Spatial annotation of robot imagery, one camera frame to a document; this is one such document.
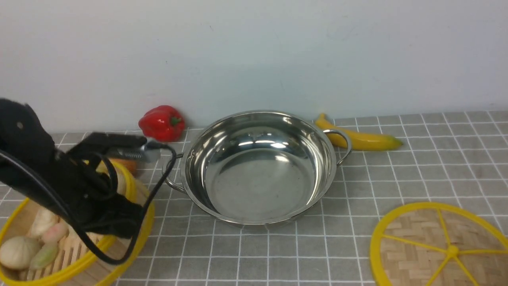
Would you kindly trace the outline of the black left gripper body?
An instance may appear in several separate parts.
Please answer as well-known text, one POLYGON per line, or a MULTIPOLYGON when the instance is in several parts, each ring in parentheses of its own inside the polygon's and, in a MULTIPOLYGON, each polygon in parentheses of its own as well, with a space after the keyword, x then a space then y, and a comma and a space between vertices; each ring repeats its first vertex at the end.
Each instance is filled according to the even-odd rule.
POLYGON ((84 232, 131 239, 138 235, 144 206, 136 201, 135 178, 109 160, 75 161, 62 172, 60 197, 69 210, 66 221, 84 232))

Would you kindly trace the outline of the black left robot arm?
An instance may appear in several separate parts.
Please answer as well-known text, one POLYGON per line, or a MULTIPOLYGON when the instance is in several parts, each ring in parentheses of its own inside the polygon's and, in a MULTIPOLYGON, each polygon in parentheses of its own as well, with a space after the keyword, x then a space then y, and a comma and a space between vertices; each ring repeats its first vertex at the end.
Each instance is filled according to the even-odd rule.
POLYGON ((115 174, 97 171, 98 158, 89 163, 56 147, 31 107, 1 99, 1 151, 23 163, 46 182, 69 209, 65 214, 55 201, 7 159, 1 159, 1 181, 40 206, 85 232, 130 239, 139 231, 142 206, 112 189, 115 174))

